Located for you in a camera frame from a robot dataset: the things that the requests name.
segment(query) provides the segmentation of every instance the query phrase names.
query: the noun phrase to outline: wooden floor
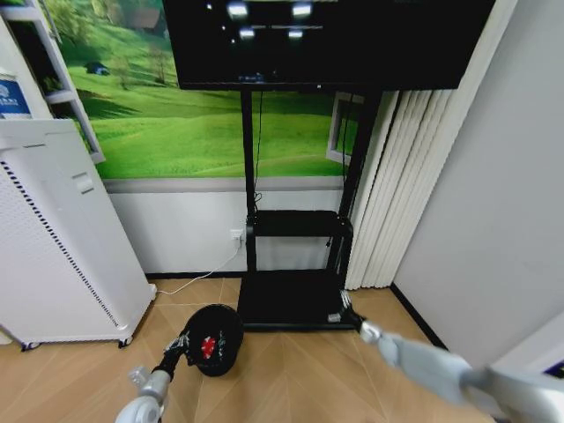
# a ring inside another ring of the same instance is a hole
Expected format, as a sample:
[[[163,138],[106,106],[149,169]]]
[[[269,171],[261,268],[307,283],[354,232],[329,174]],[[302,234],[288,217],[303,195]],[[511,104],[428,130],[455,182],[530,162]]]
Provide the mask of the wooden floor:
[[[174,290],[185,280],[158,281]],[[135,397],[127,374],[153,368],[168,342],[207,303],[235,307],[238,279],[198,280],[148,310],[133,343],[42,345],[19,352],[0,346],[0,421],[111,422]],[[355,309],[385,330],[425,336],[388,289],[352,293]],[[443,403],[386,367],[351,332],[246,333],[234,368],[220,378],[179,364],[164,423],[462,422],[492,421]]]

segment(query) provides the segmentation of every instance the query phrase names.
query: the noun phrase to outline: white curtain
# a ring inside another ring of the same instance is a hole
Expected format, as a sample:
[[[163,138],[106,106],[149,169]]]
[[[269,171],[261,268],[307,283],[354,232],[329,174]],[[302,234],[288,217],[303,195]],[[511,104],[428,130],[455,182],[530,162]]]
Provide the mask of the white curtain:
[[[456,90],[386,93],[352,216],[347,289],[389,286],[516,0],[498,0]]]
[[[394,93],[396,101],[381,110],[390,121],[377,128],[375,152],[367,157],[367,178],[361,182],[353,216],[355,234],[347,288],[391,283],[394,275],[390,277],[390,272],[395,273],[397,251],[406,236],[403,217],[417,196],[418,182],[424,179],[421,168],[449,96],[450,91]]]

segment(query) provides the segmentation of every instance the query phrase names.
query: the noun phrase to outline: air purifier caster wheel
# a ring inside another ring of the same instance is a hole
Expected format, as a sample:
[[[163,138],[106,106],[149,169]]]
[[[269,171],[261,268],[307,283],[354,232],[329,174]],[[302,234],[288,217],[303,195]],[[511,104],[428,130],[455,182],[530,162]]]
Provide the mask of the air purifier caster wheel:
[[[131,344],[131,341],[133,341],[133,337],[120,339],[117,341],[117,347],[120,349],[125,348],[127,345]]]
[[[24,353],[26,351],[34,350],[39,345],[41,345],[41,342],[22,342],[21,343],[21,352]]]

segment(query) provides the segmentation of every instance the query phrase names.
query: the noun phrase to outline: tree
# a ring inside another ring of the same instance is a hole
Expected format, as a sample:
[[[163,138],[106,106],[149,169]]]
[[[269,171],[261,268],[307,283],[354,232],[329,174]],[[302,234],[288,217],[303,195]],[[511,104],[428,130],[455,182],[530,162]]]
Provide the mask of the tree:
[[[164,85],[166,82],[165,67],[167,65],[167,56],[157,44],[151,44],[149,47],[149,60],[155,75],[155,82]]]
[[[131,67],[130,61],[125,56],[116,56],[112,61],[112,75],[115,75],[122,89],[127,90],[130,84]]]
[[[116,0],[107,0],[106,6],[108,10],[108,20],[114,25],[123,25],[125,23],[125,15],[122,5]]]
[[[98,18],[108,17],[108,2],[106,0],[90,0],[90,4],[94,10],[94,15]]]
[[[73,44],[85,43],[90,26],[69,0],[48,0],[47,6],[62,37]]]

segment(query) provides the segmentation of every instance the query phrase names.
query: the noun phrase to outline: blue sign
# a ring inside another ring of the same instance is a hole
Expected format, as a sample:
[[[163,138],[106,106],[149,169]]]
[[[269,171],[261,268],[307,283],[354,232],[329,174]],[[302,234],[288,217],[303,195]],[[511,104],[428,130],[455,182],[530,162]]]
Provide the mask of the blue sign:
[[[16,81],[0,79],[0,114],[29,114],[26,99]]]

